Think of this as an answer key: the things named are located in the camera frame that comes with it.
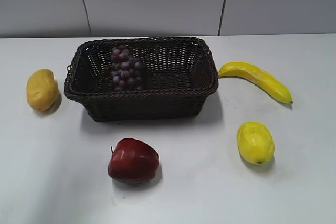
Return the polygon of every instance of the purple grape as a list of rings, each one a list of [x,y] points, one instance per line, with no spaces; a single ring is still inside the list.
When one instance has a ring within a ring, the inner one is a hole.
[[[137,85],[141,85],[142,84],[143,79],[142,79],[141,76],[138,76],[135,80],[137,82]]]
[[[136,63],[136,60],[133,57],[129,57],[128,58],[128,63],[130,65],[130,67],[133,68],[135,63]]]
[[[118,71],[120,69],[120,64],[119,63],[114,63],[114,70]]]
[[[136,63],[134,64],[134,68],[135,68],[137,71],[142,71],[142,70],[144,69],[144,64],[138,61],[138,62],[136,62]]]
[[[131,68],[129,70],[129,73],[130,73],[131,77],[136,77],[135,70],[133,68]]]
[[[115,76],[117,76],[118,75],[118,72],[117,71],[113,71],[112,72],[112,77],[115,77]]]
[[[118,63],[121,61],[120,55],[112,55],[112,61]]]
[[[127,61],[128,60],[128,54],[126,54],[125,52],[120,53],[119,56],[120,56],[121,61]]]
[[[114,76],[113,77],[113,83],[114,83],[114,85],[119,85],[119,81],[120,81],[120,77],[119,76]]]
[[[104,72],[105,73],[110,73],[111,72],[111,67],[110,66],[104,66]]]
[[[130,69],[130,65],[128,64],[127,61],[124,61],[124,62],[121,64],[121,69],[122,69],[122,70],[129,70],[129,69]]]
[[[121,50],[118,49],[118,48],[116,48],[116,49],[113,50],[113,54],[115,54],[115,55],[118,55],[120,53],[121,53]]]
[[[125,52],[126,54],[130,54],[129,50],[128,49],[123,49],[122,52]]]
[[[132,88],[133,86],[135,86],[135,79],[133,77],[131,77],[130,79],[127,80],[127,85]]]
[[[120,80],[119,81],[119,86],[122,87],[122,88],[125,88],[126,87],[126,82],[123,81],[123,80]]]
[[[117,86],[115,90],[116,92],[120,92],[120,91],[124,91],[124,88],[121,86]]]
[[[122,80],[126,81],[131,77],[131,75],[128,71],[123,71],[121,73],[120,77],[121,77]]]

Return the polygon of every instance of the yellow banana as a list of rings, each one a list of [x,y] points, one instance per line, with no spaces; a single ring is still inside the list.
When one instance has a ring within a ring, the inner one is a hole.
[[[293,103],[289,90],[283,84],[277,81],[269,73],[252,64],[230,62],[223,65],[218,74],[220,78],[240,77],[246,79],[263,89],[275,100],[287,104]]]

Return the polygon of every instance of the dark brown wicker basket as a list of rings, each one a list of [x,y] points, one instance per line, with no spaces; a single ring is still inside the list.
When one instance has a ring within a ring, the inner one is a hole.
[[[142,91],[113,91],[114,46],[127,45],[145,63]],[[68,66],[64,95],[81,103],[95,121],[196,116],[216,92],[218,74],[207,44],[198,38],[166,37],[96,40],[82,44]]]

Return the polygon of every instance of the apple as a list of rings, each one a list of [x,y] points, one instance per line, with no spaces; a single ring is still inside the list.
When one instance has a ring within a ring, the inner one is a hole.
[[[112,150],[108,172],[111,178],[134,184],[150,181],[159,167],[159,155],[143,141],[124,138]]]

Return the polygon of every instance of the lemon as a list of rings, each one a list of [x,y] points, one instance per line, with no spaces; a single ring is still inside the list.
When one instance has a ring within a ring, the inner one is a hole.
[[[30,76],[27,83],[27,101],[34,110],[47,110],[58,96],[58,87],[51,70],[41,69]]]
[[[238,148],[243,158],[252,164],[262,165],[273,157],[275,146],[271,133],[261,123],[244,123],[237,133]]]

